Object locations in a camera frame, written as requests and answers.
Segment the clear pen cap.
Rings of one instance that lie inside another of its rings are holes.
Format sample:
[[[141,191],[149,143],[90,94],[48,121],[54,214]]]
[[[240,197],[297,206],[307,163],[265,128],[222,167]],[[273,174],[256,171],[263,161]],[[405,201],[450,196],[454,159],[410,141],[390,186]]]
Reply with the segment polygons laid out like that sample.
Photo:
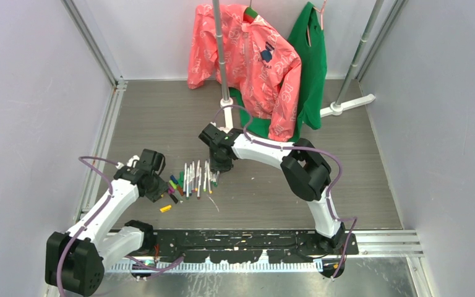
[[[178,198],[178,201],[180,201],[180,203],[184,202],[179,192],[176,192],[176,197]]]

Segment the lime pen cap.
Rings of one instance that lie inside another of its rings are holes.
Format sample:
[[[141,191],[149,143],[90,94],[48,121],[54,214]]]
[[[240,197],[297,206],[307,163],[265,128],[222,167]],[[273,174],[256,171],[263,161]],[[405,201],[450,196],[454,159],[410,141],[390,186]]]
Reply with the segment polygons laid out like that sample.
[[[177,186],[172,180],[169,180],[169,184],[174,190],[177,190]]]

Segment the green clip pen cap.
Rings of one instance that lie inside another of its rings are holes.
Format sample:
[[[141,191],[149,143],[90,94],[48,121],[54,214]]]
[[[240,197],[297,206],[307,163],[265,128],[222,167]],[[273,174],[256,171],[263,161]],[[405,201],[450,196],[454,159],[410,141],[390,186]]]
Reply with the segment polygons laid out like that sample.
[[[184,189],[185,185],[184,185],[184,172],[183,171],[180,172],[178,181],[179,181],[179,185]]]

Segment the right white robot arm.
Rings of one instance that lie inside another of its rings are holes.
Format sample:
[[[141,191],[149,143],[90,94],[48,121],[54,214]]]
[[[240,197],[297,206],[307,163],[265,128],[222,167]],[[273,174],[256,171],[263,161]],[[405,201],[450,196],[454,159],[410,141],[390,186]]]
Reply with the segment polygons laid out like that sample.
[[[319,234],[319,248],[334,254],[342,247],[346,229],[330,194],[332,169],[309,140],[276,142],[236,128],[225,132],[212,124],[202,130],[199,139],[208,146],[213,173],[231,170],[235,160],[256,161],[280,170],[292,193],[307,202]]]

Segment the yellow pen cap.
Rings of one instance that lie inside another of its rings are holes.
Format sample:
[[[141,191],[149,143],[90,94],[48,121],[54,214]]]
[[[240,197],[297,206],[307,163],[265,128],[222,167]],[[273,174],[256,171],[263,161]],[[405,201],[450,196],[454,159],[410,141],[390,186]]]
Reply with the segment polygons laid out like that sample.
[[[172,205],[164,206],[164,207],[160,208],[160,212],[165,213],[165,212],[171,210],[171,208],[172,208]]]

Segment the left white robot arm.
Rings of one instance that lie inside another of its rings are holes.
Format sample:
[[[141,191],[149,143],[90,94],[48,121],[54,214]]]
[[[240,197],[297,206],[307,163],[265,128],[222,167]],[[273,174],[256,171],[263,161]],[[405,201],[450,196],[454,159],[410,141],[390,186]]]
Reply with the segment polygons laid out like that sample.
[[[92,159],[79,157],[107,182],[106,192],[75,225],[65,232],[55,231],[46,242],[45,282],[55,286],[60,296],[67,292],[91,296],[106,269],[133,252],[146,256],[156,247],[153,226],[138,220],[128,221],[113,236],[108,233],[139,198],[155,202],[169,189],[160,176],[166,166],[165,156],[144,149],[127,163],[116,162],[117,171],[112,178],[94,167]]]

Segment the brown cap marker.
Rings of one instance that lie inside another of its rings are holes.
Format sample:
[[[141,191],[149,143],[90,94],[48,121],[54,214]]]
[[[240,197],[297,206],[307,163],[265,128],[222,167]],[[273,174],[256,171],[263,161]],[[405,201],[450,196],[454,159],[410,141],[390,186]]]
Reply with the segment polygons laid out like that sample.
[[[200,200],[200,195],[202,191],[202,169],[201,167],[198,168],[198,178],[197,178],[197,199]]]

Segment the blue cap marker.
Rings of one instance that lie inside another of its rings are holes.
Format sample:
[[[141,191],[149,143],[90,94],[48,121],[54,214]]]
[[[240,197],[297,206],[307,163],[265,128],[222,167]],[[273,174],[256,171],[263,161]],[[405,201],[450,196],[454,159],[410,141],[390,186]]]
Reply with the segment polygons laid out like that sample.
[[[190,164],[189,186],[190,186],[190,193],[192,195],[195,191],[195,162],[194,161]]]

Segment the blue pen cap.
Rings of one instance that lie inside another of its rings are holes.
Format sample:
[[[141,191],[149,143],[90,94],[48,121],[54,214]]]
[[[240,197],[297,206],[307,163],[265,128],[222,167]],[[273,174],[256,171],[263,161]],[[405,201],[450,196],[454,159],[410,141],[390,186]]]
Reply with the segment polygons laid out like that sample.
[[[173,175],[170,176],[170,179],[172,180],[172,182],[173,182],[175,185],[179,185],[178,180],[177,180]]]

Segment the magenta cap marker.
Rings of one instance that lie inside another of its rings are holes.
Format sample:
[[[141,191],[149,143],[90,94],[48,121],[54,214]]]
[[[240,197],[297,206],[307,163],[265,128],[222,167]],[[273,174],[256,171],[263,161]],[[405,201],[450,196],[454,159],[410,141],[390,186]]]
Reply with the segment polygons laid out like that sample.
[[[219,172],[219,171],[217,171],[217,172],[213,175],[213,185],[214,185],[215,187],[218,186],[219,176],[220,176],[220,172]]]

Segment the black pen cap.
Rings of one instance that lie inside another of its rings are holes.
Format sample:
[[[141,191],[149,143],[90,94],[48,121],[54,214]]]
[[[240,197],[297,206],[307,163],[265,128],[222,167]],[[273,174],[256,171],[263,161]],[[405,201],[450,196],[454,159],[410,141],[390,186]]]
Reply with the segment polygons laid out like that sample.
[[[173,194],[169,194],[169,196],[175,204],[179,203],[179,200]]]

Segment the short yellow cap marker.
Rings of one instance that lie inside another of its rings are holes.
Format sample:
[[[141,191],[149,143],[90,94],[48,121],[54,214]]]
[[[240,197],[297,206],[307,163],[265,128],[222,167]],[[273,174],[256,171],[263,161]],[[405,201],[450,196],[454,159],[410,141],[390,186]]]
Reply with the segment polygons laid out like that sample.
[[[194,186],[195,191],[199,191],[199,181],[200,181],[200,160],[197,161],[196,169],[195,169],[195,179],[194,179]]]

